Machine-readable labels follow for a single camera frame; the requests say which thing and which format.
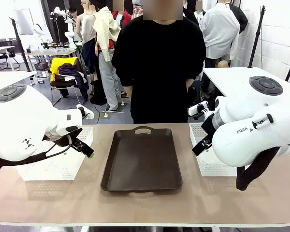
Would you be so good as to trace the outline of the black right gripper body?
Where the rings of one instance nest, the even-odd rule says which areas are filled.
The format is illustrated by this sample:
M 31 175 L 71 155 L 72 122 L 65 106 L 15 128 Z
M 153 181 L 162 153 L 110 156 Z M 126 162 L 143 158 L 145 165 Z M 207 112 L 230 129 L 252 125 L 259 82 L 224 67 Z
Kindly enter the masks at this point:
M 207 133 L 205 139 L 209 141 L 212 141 L 213 135 L 217 130 L 213 123 L 213 117 L 214 115 L 208 116 L 201 125 L 201 128 Z

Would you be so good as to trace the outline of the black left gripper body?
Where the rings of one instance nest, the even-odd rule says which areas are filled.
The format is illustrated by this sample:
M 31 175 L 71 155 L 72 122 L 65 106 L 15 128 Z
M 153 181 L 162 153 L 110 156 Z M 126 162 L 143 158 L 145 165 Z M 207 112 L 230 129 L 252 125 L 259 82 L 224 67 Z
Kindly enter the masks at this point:
M 73 136 L 74 133 L 68 133 L 66 135 L 60 136 L 60 135 L 52 135 L 50 133 L 46 133 L 44 135 L 44 139 L 47 141 L 51 141 L 55 144 L 57 144 L 60 147 L 65 147 L 68 145 L 72 145 L 73 144 Z

